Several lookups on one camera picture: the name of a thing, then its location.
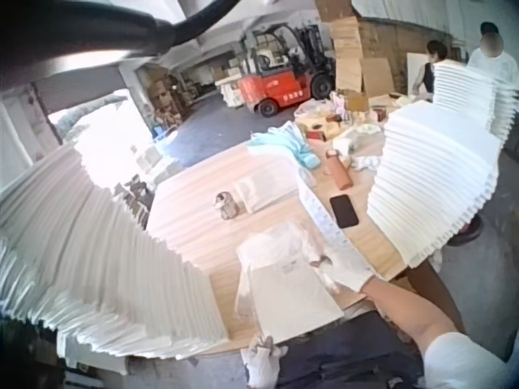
person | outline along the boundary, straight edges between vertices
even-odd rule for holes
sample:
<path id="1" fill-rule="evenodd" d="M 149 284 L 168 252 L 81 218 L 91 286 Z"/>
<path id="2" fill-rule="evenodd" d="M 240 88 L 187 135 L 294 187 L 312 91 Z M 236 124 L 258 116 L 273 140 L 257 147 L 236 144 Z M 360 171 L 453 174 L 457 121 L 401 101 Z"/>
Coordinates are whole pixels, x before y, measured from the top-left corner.
<path id="1" fill-rule="evenodd" d="M 418 346 L 422 359 L 409 354 L 387 323 L 368 312 L 318 334 L 307 343 L 277 347 L 272 338 L 254 339 L 244 353 L 251 389 L 414 388 L 422 378 L 428 389 L 510 387 L 510 366 L 460 333 L 437 306 L 417 294 L 376 278 L 365 262 L 342 249 L 327 253 L 319 270 L 364 293 Z M 519 363 L 517 353 L 510 361 Z"/>
<path id="2" fill-rule="evenodd" d="M 519 88 L 519 67 L 516 60 L 504 51 L 500 30 L 490 22 L 481 24 L 481 47 L 472 55 L 468 66 L 476 67 Z"/>
<path id="3" fill-rule="evenodd" d="M 429 62 L 420 68 L 418 77 L 413 85 L 413 94 L 420 100 L 432 100 L 435 91 L 435 64 L 442 62 L 447 57 L 447 47 L 440 41 L 427 43 L 427 56 Z M 421 94 L 420 87 L 425 86 L 427 93 Z"/>

hand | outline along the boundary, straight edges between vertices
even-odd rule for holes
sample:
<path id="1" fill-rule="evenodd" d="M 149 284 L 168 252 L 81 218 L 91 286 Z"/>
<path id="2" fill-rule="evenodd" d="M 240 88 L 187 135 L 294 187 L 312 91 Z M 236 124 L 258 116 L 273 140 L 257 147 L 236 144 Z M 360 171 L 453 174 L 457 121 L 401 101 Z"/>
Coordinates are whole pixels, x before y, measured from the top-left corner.
<path id="1" fill-rule="evenodd" d="M 273 389 L 279 375 L 279 360 L 288 351 L 286 346 L 276 347 L 271 336 L 263 341 L 261 335 L 256 335 L 243 358 L 249 370 L 249 387 Z"/>
<path id="2" fill-rule="evenodd" d="M 338 284 L 360 292 L 375 271 L 364 257 L 348 247 L 326 247 L 319 270 Z"/>

forklift wheel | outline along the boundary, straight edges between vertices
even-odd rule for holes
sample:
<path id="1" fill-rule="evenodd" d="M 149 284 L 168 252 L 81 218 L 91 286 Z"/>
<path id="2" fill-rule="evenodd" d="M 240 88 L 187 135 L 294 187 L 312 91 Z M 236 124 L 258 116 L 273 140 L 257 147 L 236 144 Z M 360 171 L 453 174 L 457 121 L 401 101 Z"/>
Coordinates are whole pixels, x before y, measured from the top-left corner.
<path id="1" fill-rule="evenodd" d="M 258 111 L 264 118 L 271 118 L 272 116 L 276 116 L 278 109 L 279 107 L 277 106 L 277 102 L 273 99 L 263 100 L 258 105 Z"/>
<path id="2" fill-rule="evenodd" d="M 317 75 L 311 81 L 311 96 L 316 100 L 328 99 L 333 90 L 333 79 L 329 75 Z"/>

ceiling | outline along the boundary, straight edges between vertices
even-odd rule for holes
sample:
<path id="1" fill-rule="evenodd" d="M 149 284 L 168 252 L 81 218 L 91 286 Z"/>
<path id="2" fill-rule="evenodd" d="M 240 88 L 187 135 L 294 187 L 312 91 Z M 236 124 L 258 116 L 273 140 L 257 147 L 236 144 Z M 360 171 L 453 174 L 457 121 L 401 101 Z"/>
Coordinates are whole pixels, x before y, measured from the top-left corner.
<path id="1" fill-rule="evenodd" d="M 165 19 L 172 24 L 207 6 L 212 0 L 95 0 L 147 12 L 156 19 Z M 174 47 L 153 62 L 167 68 L 183 69 L 187 66 L 216 57 L 232 49 L 232 44 L 255 24 L 287 11 L 314 10 L 314 0 L 241 0 L 222 20 L 205 34 L 184 45 Z"/>

blue cloth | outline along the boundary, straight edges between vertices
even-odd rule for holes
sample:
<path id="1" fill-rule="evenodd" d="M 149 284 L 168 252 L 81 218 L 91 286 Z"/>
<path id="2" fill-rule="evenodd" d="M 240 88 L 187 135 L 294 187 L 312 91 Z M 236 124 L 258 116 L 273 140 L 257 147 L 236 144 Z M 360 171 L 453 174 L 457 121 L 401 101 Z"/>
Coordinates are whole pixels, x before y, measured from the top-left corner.
<path id="1" fill-rule="evenodd" d="M 247 148 L 251 154 L 291 155 L 302 167 L 310 170 L 321 165 L 319 157 L 310 149 L 298 126 L 293 122 L 287 122 L 279 128 L 271 127 L 265 134 L 252 134 Z"/>

